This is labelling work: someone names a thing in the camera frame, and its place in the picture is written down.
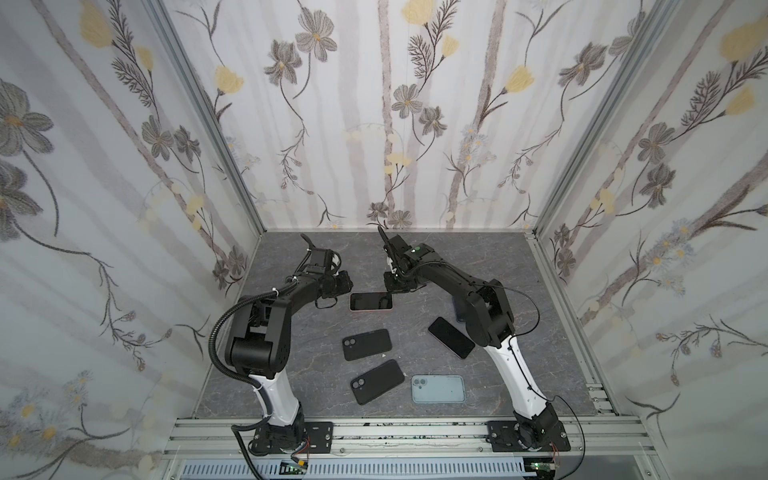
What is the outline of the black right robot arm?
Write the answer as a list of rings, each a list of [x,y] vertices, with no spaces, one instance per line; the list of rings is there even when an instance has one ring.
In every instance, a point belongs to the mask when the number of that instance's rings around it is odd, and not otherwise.
[[[392,294],[410,293],[432,283],[450,294],[469,338],[486,351],[498,370],[515,418],[512,432],[500,434],[498,441],[517,451],[569,451],[564,425],[522,356],[513,311],[502,283],[460,270],[427,244],[411,246],[399,235],[381,236],[389,265],[384,273],[386,290]]]

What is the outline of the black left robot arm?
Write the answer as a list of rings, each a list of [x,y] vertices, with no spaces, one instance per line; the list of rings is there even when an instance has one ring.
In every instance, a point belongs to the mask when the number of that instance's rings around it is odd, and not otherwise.
[[[256,456],[294,452],[308,442],[304,413],[285,372],[292,340],[292,316],[321,299],[336,301],[349,293],[353,283],[341,268],[340,255],[314,244],[281,285],[255,296],[241,298],[217,323],[231,323],[224,359],[217,369],[225,376],[250,385],[263,409],[263,418],[251,431],[246,450]]]

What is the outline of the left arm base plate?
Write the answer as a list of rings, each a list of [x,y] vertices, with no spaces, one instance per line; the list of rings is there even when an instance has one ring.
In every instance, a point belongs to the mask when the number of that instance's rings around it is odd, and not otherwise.
[[[298,422],[293,426],[266,424],[259,427],[249,442],[248,451],[255,456],[267,454],[302,453],[328,454],[331,452],[334,423]]]

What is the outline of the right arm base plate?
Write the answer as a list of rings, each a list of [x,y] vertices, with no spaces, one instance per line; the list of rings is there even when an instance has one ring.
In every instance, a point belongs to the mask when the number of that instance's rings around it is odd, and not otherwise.
[[[547,428],[517,421],[488,421],[486,426],[486,441],[496,453],[571,451],[568,434],[560,421]]]

